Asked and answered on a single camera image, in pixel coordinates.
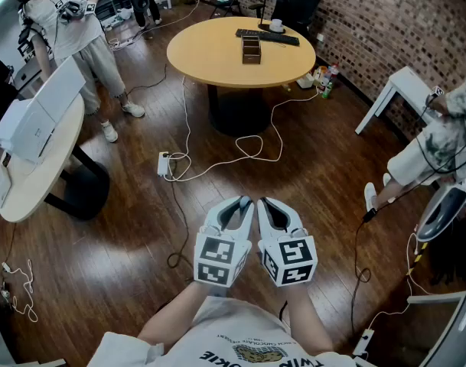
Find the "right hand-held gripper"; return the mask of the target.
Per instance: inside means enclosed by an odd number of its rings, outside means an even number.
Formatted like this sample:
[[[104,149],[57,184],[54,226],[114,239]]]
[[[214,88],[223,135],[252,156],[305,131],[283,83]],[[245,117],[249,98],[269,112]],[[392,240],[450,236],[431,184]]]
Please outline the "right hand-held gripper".
[[[309,282],[318,264],[314,237],[299,214],[280,200],[257,201],[261,265],[277,287]]]

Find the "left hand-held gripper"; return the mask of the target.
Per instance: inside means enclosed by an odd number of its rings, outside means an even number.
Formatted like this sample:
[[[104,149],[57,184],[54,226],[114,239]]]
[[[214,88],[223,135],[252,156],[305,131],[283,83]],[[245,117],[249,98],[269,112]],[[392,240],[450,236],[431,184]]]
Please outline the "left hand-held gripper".
[[[252,248],[249,238],[255,204],[249,196],[234,196],[212,207],[194,246],[194,280],[231,287]]]

